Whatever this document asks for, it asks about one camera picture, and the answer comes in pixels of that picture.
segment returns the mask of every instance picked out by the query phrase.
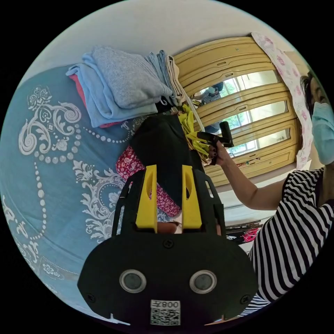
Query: sticker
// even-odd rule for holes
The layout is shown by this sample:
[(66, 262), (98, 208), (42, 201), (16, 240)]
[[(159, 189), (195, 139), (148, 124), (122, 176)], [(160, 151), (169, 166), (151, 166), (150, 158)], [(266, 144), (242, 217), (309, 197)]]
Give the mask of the sticker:
[(151, 325), (181, 325), (180, 301), (151, 300)]

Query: black and white striped shirt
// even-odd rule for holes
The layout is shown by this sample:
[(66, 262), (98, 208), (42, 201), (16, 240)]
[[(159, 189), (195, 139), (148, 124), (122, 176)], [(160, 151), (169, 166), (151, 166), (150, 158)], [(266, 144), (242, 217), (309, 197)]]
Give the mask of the black and white striped shirt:
[(283, 296), (319, 254), (334, 221), (334, 199), (317, 207), (323, 173), (323, 168), (299, 170), (285, 180), (278, 209), (263, 225), (249, 253), (259, 290), (239, 316)]
[(203, 93), (203, 97), (201, 99), (201, 103), (200, 105), (204, 105), (204, 104), (208, 104), (210, 102), (216, 101), (220, 99), (220, 94), (217, 94), (215, 96), (210, 96), (210, 92), (207, 89), (204, 93)]

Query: hand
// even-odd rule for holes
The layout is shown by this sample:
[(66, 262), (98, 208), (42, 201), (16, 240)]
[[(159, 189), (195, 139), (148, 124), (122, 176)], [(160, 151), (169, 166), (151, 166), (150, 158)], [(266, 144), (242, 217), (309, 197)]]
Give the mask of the hand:
[(209, 146), (209, 158), (212, 159), (214, 157), (217, 157), (216, 165), (219, 166), (223, 166), (226, 164), (228, 159), (231, 159), (226, 148), (221, 144), (221, 142), (217, 143), (217, 149), (212, 145)]
[(174, 234), (178, 222), (158, 222), (158, 233), (161, 234)]

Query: bed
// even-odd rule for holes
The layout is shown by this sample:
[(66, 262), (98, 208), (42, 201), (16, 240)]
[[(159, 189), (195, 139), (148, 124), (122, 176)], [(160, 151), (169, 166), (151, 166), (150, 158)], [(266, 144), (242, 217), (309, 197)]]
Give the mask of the bed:
[[(92, 128), (68, 68), (30, 78), (12, 98), (0, 140), (1, 203), (15, 243), (45, 286), (106, 320), (86, 305), (77, 280), (88, 254), (111, 236), (125, 183), (115, 164), (145, 118)], [(158, 211), (158, 220), (168, 218)]]

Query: wooden wardrobe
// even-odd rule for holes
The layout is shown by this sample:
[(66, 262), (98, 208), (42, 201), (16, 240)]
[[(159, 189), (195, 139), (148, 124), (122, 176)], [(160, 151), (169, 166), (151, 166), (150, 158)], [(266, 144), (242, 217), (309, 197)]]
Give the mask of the wooden wardrobe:
[[(228, 151), (248, 178), (295, 161), (301, 136), (292, 97), (252, 37), (201, 44), (174, 60), (189, 96), (223, 82), (219, 99), (199, 106), (197, 113), (205, 127), (229, 122), (234, 147)], [(195, 130), (200, 130), (196, 123)], [(206, 166), (205, 172), (215, 186), (228, 183), (219, 166)]]

